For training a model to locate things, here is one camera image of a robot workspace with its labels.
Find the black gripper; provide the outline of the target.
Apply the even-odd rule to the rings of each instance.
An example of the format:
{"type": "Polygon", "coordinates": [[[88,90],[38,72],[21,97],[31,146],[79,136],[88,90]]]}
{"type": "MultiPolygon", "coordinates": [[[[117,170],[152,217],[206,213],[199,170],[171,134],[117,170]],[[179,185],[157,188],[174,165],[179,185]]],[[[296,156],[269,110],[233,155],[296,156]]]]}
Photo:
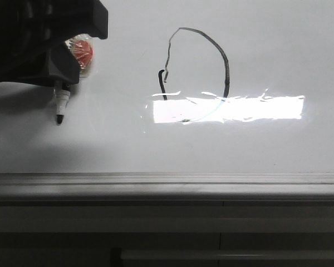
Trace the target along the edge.
{"type": "Polygon", "coordinates": [[[0,1],[0,82],[78,84],[80,65],[65,42],[107,39],[108,19],[100,1],[0,1]]]}

